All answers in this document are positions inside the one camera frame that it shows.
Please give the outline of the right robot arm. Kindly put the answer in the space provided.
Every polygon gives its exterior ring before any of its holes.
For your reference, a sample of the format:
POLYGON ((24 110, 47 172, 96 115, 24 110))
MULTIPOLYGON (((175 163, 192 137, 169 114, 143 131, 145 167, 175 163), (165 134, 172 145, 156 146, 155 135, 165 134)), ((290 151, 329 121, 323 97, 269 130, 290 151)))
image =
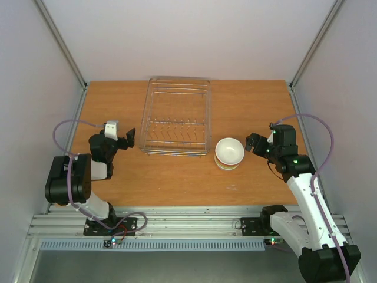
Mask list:
POLYGON ((296 131, 291 125, 270 125, 270 137, 252 133, 245 149, 274 164, 300 207, 302 229, 283 205, 265 206, 260 213, 263 232, 276 232, 298 258, 306 282, 350 282, 361 252, 347 242, 318 187, 315 168, 307 155, 299 154, 296 131))

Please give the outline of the wire dish rack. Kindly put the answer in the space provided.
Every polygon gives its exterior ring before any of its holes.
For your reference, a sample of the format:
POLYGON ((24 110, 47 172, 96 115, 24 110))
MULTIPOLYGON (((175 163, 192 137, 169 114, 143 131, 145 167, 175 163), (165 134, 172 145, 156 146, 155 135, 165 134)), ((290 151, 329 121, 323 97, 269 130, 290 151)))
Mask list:
POLYGON ((148 81, 139 148, 147 154, 205 156, 211 146, 211 83, 197 77, 148 81))

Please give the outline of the orange bowl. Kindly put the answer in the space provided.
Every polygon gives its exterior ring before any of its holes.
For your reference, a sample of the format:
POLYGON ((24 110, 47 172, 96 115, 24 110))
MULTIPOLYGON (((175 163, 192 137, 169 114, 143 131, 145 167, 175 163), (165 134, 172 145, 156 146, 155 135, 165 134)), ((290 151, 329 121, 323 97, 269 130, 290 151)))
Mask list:
POLYGON ((224 164, 234 165, 244 158, 244 147, 240 141, 232 137, 221 139, 215 147, 215 156, 224 164))

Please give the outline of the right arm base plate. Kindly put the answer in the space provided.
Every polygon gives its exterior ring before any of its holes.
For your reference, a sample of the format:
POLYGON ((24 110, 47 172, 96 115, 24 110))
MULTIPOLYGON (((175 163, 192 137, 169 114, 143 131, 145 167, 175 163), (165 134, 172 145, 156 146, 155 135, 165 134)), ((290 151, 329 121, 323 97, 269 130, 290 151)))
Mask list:
POLYGON ((263 229, 260 218, 240 218, 242 236, 272 236, 273 232, 263 229))

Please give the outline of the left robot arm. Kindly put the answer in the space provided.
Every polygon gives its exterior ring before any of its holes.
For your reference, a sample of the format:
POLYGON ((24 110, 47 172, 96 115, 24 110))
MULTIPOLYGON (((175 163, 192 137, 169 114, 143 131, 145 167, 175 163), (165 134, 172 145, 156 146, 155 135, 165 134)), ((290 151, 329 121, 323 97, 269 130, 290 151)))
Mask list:
POLYGON ((89 138, 89 153, 73 159, 67 155, 54 157, 45 185, 46 200, 60 206, 71 205, 86 214, 104 234, 115 233, 119 225, 115 210, 92 192, 92 182, 111 179, 116 153, 134 147, 135 133, 133 128, 124 137, 113 139, 101 130, 89 138))

